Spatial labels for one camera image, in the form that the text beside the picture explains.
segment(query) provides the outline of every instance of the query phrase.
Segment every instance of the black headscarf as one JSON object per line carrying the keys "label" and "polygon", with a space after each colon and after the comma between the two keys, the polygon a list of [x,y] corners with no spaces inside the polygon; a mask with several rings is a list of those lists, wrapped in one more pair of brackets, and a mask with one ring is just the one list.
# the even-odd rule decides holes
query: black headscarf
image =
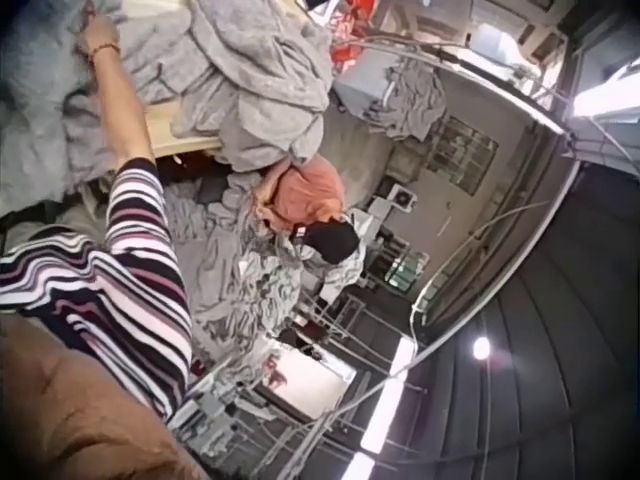
{"label": "black headscarf", "polygon": [[322,259],[337,265],[349,258],[360,244],[360,238],[349,222],[331,219],[328,222],[314,222],[297,229],[296,237],[304,245],[313,248]]}

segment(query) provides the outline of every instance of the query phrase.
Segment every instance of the striped shirt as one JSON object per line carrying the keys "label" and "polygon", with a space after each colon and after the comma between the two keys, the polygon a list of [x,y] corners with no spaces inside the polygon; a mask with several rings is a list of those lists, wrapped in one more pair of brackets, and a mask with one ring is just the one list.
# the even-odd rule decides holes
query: striped shirt
{"label": "striped shirt", "polygon": [[118,173],[104,248],[50,226],[2,257],[0,312],[40,319],[168,419],[185,392],[191,317],[156,167],[135,159]]}

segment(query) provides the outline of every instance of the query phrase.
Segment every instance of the bracelet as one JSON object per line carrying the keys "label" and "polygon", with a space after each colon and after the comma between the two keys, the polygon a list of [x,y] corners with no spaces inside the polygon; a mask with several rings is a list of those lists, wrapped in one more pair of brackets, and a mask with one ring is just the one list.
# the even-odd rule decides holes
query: bracelet
{"label": "bracelet", "polygon": [[105,43],[104,45],[100,45],[99,47],[96,47],[91,51],[91,53],[89,54],[89,62],[93,63],[93,59],[96,56],[96,54],[100,50],[105,50],[107,48],[111,48],[112,50],[115,50],[116,53],[120,55],[120,47],[118,47],[115,43]]}

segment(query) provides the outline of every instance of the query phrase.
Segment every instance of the worktable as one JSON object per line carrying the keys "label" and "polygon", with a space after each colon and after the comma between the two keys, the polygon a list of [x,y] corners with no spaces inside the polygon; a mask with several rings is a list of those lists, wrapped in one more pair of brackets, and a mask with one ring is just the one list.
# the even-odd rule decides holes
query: worktable
{"label": "worktable", "polygon": [[[279,0],[289,12],[305,15],[295,0]],[[122,8],[130,17],[142,17],[186,8],[186,0],[123,0]],[[147,126],[151,137],[153,153],[158,157],[193,152],[196,150],[217,150],[222,144],[218,137],[176,138],[171,133],[171,121],[180,108],[180,101],[174,100],[147,107]]]}

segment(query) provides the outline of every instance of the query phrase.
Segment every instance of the bright light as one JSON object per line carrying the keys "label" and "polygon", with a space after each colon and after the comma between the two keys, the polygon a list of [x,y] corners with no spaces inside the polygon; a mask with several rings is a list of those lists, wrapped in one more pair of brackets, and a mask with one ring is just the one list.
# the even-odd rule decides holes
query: bright light
{"label": "bright light", "polygon": [[580,93],[573,101],[573,115],[594,117],[638,107],[640,107],[640,73],[634,73]]}
{"label": "bright light", "polygon": [[371,476],[376,462],[373,458],[358,452],[342,475],[342,480],[367,480]]}
{"label": "bright light", "polygon": [[[391,363],[389,373],[395,373],[406,367],[415,354],[416,345],[410,338],[402,337],[398,343],[398,349]],[[380,399],[373,411],[369,426],[362,436],[360,446],[373,453],[380,453],[389,433],[389,427],[395,417],[396,410],[402,398],[404,382],[407,379],[407,371],[398,374],[397,377],[387,380],[380,394]]]}
{"label": "bright light", "polygon": [[491,343],[487,337],[479,337],[473,343],[473,356],[476,360],[486,360],[491,355]]}

